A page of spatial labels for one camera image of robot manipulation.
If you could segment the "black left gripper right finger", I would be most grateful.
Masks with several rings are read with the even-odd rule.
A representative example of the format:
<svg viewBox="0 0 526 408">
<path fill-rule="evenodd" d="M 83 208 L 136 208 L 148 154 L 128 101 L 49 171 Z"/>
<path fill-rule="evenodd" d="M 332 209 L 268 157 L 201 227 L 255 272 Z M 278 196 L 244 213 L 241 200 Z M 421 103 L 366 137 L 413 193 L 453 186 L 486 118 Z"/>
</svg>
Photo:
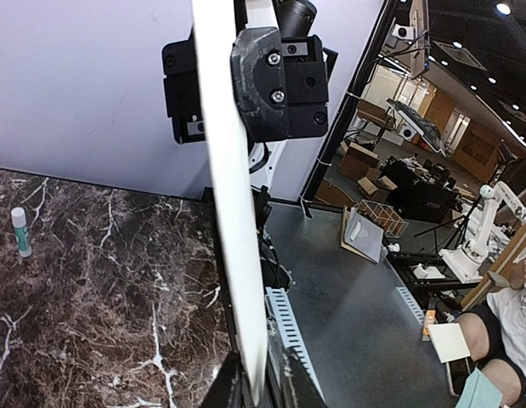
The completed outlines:
<svg viewBox="0 0 526 408">
<path fill-rule="evenodd" d="M 324 408 L 326 403 L 293 347 L 286 348 L 280 335 L 269 333 L 266 388 L 270 407 Z"/>
</svg>

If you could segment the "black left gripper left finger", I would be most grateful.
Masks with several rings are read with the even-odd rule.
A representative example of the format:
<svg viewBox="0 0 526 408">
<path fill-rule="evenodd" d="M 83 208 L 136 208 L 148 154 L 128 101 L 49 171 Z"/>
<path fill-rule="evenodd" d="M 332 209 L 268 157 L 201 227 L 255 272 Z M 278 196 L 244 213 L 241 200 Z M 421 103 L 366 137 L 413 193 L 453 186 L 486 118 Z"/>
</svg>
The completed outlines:
<svg viewBox="0 0 526 408">
<path fill-rule="evenodd" d="M 231 351 L 201 402 L 201 408 L 241 408 L 249 400 L 249 382 L 238 352 Z"/>
</svg>

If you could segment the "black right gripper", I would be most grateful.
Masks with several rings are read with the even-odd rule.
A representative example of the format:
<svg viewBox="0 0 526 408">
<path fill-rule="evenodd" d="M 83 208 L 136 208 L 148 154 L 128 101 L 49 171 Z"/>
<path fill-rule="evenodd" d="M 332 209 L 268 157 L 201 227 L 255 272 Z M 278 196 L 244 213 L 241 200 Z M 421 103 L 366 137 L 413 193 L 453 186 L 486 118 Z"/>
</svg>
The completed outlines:
<svg viewBox="0 0 526 408">
<path fill-rule="evenodd" d="M 180 144 L 202 141 L 193 39 L 162 52 L 167 115 Z M 328 130 L 327 68 L 317 36 L 282 37 L 276 27 L 246 28 L 230 55 L 233 92 L 247 135 L 255 142 L 318 138 Z"/>
</svg>

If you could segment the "white letter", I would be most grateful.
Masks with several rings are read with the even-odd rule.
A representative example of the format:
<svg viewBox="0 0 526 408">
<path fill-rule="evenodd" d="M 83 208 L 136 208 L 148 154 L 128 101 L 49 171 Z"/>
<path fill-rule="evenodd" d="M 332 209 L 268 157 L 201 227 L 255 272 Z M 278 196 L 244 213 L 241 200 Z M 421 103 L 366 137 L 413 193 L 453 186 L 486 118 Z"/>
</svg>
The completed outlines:
<svg viewBox="0 0 526 408">
<path fill-rule="evenodd" d="M 237 341 L 252 401 L 258 405 L 268 335 L 246 130 L 235 104 L 229 60 L 236 39 L 234 4 L 194 1 L 192 11 L 202 116 Z"/>
</svg>

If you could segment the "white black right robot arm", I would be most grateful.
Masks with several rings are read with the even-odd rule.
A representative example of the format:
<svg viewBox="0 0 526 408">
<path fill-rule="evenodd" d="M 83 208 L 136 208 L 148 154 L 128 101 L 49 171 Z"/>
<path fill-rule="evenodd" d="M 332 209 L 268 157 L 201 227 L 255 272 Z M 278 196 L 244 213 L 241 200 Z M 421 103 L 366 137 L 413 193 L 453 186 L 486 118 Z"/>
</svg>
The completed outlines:
<svg viewBox="0 0 526 408">
<path fill-rule="evenodd" d="M 271 213 L 274 169 L 291 139 L 319 138 L 329 127 L 328 82 L 337 53 L 310 29 L 310 1 L 235 1 L 229 58 L 236 108 L 246 130 L 258 234 Z"/>
</svg>

